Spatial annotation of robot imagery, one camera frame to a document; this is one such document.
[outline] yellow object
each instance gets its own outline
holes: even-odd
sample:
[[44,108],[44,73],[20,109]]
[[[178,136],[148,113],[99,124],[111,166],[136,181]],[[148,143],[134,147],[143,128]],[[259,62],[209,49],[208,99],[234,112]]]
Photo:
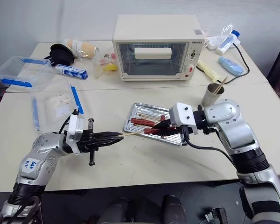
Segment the yellow object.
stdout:
[[220,76],[212,70],[210,67],[207,66],[206,63],[202,62],[201,60],[198,60],[197,67],[204,71],[204,73],[211,78],[213,82],[220,79]]
[[115,64],[113,63],[108,63],[104,68],[103,70],[104,71],[116,71],[118,68]]

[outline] white table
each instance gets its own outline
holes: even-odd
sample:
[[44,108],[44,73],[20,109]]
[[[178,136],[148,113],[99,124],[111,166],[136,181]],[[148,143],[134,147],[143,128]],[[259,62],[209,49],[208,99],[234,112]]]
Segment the white table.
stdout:
[[[205,88],[92,90],[78,91],[78,94],[85,118],[95,119],[95,132],[120,132],[133,103],[169,108],[179,101],[195,107],[201,102]],[[280,100],[271,86],[268,83],[226,85],[222,98],[238,102],[242,117],[251,125],[268,161],[280,175]],[[12,190],[19,163],[37,137],[30,95],[6,93],[0,103],[0,192]],[[223,148],[214,133],[190,137],[197,145]],[[237,178],[235,169],[219,152],[174,146],[140,136],[125,137],[117,144],[100,148],[95,166],[89,167],[88,159],[88,154],[62,157],[46,190]]]
[[[90,42],[93,45],[100,48],[101,52],[105,52],[106,50],[113,51],[113,46],[111,41],[95,41]],[[32,53],[32,58],[44,58],[49,55],[50,46],[54,43],[39,43],[34,52]],[[246,84],[246,83],[266,83],[267,79],[263,76],[260,70],[257,68],[255,63],[246,53],[246,51],[240,46],[244,59],[246,60],[248,66],[250,67],[250,73],[245,76],[234,80],[231,84]],[[242,68],[245,68],[245,65],[236,49],[229,49],[224,57],[227,57],[237,64],[239,64]],[[207,63],[214,71],[216,71],[219,75],[221,75],[221,80],[228,76],[228,80],[233,78],[234,76],[228,73],[219,63],[218,63],[219,55],[215,51],[209,51],[207,49],[203,49],[200,60]],[[117,71],[114,72],[106,72],[98,78],[94,77],[93,74],[93,66],[90,59],[83,58],[80,60],[75,60],[72,65],[77,68],[84,68],[87,70],[90,75],[86,80],[75,79],[71,77],[67,77],[64,75],[56,74],[53,80],[60,79],[65,77],[69,83],[74,85],[77,90],[112,90],[112,89],[134,89],[134,88],[161,88],[161,87],[182,87],[182,86],[200,86],[200,85],[208,85],[211,80],[201,71],[195,69],[193,74],[193,78],[189,81],[132,81],[132,82],[124,82],[120,79],[119,73]],[[49,86],[44,91],[61,91],[65,90],[60,88],[59,86]],[[19,86],[11,86],[8,88],[9,92],[15,91],[29,91],[29,88],[23,88]]]

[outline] wooden skewer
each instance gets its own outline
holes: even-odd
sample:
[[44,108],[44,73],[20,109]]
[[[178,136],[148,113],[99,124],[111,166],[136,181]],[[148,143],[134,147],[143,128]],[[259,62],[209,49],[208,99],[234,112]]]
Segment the wooden skewer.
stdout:
[[143,131],[140,131],[140,132],[132,132],[132,133],[127,133],[127,134],[121,134],[121,135],[117,135],[117,137],[126,137],[128,135],[133,135],[133,134],[139,134],[139,133],[142,133]]
[[223,79],[223,81],[220,83],[220,85],[215,89],[215,91],[213,92],[214,94],[217,94],[220,91],[222,86],[225,84],[226,80],[227,80],[227,76],[225,77],[225,79]]

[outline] white sticker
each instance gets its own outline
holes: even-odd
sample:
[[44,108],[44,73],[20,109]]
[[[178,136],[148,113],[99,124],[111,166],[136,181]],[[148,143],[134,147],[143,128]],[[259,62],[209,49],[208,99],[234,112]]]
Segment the white sticker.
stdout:
[[22,166],[22,172],[29,174],[35,170],[39,160],[27,158]]
[[56,116],[59,118],[63,115],[70,114],[70,107],[68,104],[61,105],[55,109]]

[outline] toaster oven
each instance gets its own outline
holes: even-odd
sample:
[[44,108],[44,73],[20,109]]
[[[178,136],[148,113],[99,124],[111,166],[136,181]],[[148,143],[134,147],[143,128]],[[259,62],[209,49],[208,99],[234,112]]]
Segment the toaster oven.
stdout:
[[189,80],[204,34],[193,15],[119,15],[113,46],[125,81]]

